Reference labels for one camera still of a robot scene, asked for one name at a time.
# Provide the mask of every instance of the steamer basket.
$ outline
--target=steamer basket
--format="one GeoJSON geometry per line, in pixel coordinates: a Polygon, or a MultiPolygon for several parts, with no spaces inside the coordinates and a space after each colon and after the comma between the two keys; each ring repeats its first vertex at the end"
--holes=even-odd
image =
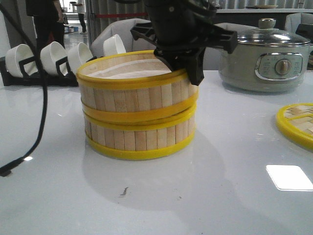
{"type": "Polygon", "coordinates": [[[198,87],[185,70],[171,72],[153,51],[102,57],[77,72],[84,112],[103,122],[140,122],[191,107],[198,87]]]}
{"type": "Polygon", "coordinates": [[[171,117],[117,125],[93,119],[85,113],[85,132],[97,151],[119,159],[147,160],[175,153],[194,136],[196,104],[171,117]]]}

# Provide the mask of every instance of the yellow rim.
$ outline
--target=yellow rim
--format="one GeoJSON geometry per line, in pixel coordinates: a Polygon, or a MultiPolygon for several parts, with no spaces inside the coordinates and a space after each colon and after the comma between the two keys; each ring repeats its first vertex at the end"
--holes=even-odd
{"type": "Polygon", "coordinates": [[[152,50],[145,51],[134,51],[118,55],[112,55],[107,57],[102,57],[95,59],[83,64],[77,71],[77,81],[78,83],[97,89],[110,89],[110,90],[127,90],[127,89],[140,89],[148,88],[154,86],[162,86],[176,81],[184,80],[188,77],[185,69],[177,70],[174,72],[169,72],[166,74],[161,74],[157,76],[149,77],[139,77],[139,78],[129,78],[129,79],[105,79],[87,76],[81,73],[81,71],[95,62],[105,61],[116,57],[131,56],[138,54],[150,54],[153,53],[152,50]]]}
{"type": "Polygon", "coordinates": [[[175,126],[177,124],[183,123],[184,121],[187,121],[195,114],[196,107],[197,107],[196,104],[194,104],[187,110],[180,112],[176,115],[173,115],[171,117],[151,120],[147,122],[131,123],[131,125],[129,125],[129,123],[123,125],[124,123],[102,122],[88,116],[87,114],[85,114],[85,118],[98,126],[106,127],[113,130],[146,131],[167,128],[170,126],[175,126]]]}
{"type": "Polygon", "coordinates": [[[108,156],[112,156],[119,159],[125,160],[148,160],[154,158],[160,158],[167,155],[171,155],[175,152],[186,147],[195,135],[195,130],[183,141],[166,148],[154,149],[154,150],[146,150],[146,151],[125,151],[125,150],[117,150],[113,148],[107,148],[103,145],[100,145],[90,139],[89,136],[86,135],[89,144],[96,149],[98,152],[103,153],[108,156]]]}
{"type": "Polygon", "coordinates": [[[295,120],[297,118],[302,118],[302,117],[308,117],[308,116],[313,116],[312,115],[301,115],[297,117],[291,117],[287,118],[284,116],[285,111],[289,108],[300,106],[300,105],[307,105],[307,106],[313,106],[312,103],[300,103],[300,104],[292,104],[292,105],[287,105],[283,108],[281,108],[277,115],[276,115],[276,125],[278,129],[289,139],[293,140],[294,142],[308,148],[308,149],[313,149],[313,136],[305,133],[304,131],[301,131],[300,129],[296,128],[293,126],[289,121],[290,120],[295,120]]]}
{"type": "Polygon", "coordinates": [[[169,117],[171,115],[177,114],[183,110],[186,110],[188,107],[191,107],[198,98],[199,92],[195,92],[192,96],[188,99],[183,100],[180,103],[161,108],[161,109],[154,109],[148,111],[140,111],[140,112],[130,112],[130,113],[117,113],[117,112],[107,112],[96,110],[90,108],[86,104],[82,102],[83,111],[88,116],[93,117],[99,121],[105,122],[118,122],[118,123],[127,123],[127,122],[139,122],[139,121],[149,121],[154,119],[160,119],[169,117]]]}

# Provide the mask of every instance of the person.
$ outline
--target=person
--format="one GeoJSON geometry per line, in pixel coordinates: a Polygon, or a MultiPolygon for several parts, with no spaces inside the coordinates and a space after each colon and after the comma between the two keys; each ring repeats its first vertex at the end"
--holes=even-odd
{"type": "Polygon", "coordinates": [[[59,0],[26,0],[26,14],[34,19],[36,48],[40,52],[53,39],[64,48],[64,19],[59,0]]]}
{"type": "Polygon", "coordinates": [[[80,25],[82,26],[82,32],[80,34],[87,34],[85,23],[85,4],[84,0],[77,0],[77,3],[73,3],[73,6],[77,6],[77,13],[80,25]]]}

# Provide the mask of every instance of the white bowl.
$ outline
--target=white bowl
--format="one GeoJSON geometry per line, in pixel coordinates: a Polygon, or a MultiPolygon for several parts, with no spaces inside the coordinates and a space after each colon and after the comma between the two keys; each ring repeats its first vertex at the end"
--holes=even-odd
{"type": "MultiPolygon", "coordinates": [[[[20,44],[17,47],[9,49],[5,55],[6,69],[14,77],[23,77],[19,62],[32,56],[34,54],[26,44],[20,44]]],[[[35,61],[24,65],[24,69],[28,75],[38,71],[35,61]]]]}
{"type": "Polygon", "coordinates": [[[116,55],[125,52],[126,50],[123,41],[118,34],[115,34],[114,36],[108,38],[103,43],[104,56],[116,55]]]}
{"type": "Polygon", "coordinates": [[[74,74],[77,69],[93,57],[91,51],[85,43],[79,43],[67,52],[69,66],[74,74]]]}
{"type": "MultiPolygon", "coordinates": [[[[52,42],[44,47],[40,52],[40,59],[43,64],[44,70],[53,76],[58,76],[57,67],[55,62],[66,57],[67,52],[64,47],[58,42],[52,42]]],[[[67,74],[66,64],[60,65],[60,71],[63,75],[67,74]]]]}

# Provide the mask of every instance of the black pants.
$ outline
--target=black pants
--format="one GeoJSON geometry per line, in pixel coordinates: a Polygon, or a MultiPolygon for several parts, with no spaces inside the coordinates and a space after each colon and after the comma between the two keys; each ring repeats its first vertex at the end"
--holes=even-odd
{"type": "Polygon", "coordinates": [[[63,23],[36,16],[34,17],[34,24],[37,34],[37,51],[41,51],[47,45],[50,33],[52,33],[54,40],[65,48],[63,23]]]}
{"type": "Polygon", "coordinates": [[[79,19],[80,25],[83,28],[82,31],[86,32],[86,24],[85,24],[85,20],[84,20],[84,14],[78,13],[78,19],[79,19]]]}

